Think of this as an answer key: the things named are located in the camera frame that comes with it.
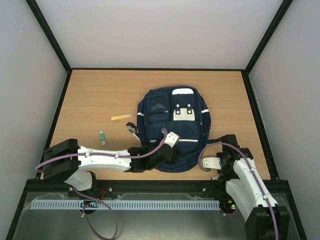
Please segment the navy blue backpack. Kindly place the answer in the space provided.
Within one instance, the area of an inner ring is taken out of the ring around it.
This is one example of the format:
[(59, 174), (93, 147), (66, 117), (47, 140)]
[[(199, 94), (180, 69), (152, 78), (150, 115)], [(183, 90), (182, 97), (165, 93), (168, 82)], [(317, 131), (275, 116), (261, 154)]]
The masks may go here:
[(150, 90), (137, 106), (137, 124), (128, 122), (142, 145), (152, 146), (163, 138), (161, 130), (179, 136), (174, 150), (179, 151), (175, 163), (162, 163), (157, 170), (182, 173), (198, 164), (201, 151), (208, 144), (222, 139), (211, 139), (211, 115), (205, 100), (191, 86), (170, 86)]

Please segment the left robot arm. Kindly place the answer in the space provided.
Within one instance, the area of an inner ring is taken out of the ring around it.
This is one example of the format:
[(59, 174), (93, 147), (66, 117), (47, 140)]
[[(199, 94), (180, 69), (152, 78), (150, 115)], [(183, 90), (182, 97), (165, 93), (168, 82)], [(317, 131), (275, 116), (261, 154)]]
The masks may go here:
[(163, 163), (173, 164), (179, 155), (174, 147), (179, 138), (169, 133), (152, 147), (141, 146), (108, 151), (81, 146), (70, 138), (44, 151), (44, 161), (35, 167), (45, 183), (66, 183), (79, 192), (94, 187), (94, 170), (143, 173)]

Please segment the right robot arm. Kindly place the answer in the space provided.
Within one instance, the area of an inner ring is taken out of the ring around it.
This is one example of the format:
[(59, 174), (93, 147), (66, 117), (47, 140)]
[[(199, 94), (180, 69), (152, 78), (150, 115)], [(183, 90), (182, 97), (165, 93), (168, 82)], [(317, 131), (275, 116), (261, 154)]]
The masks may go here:
[(280, 206), (260, 177), (252, 153), (234, 134), (221, 138), (218, 191), (231, 196), (241, 212), (248, 240), (288, 239), (290, 213)]

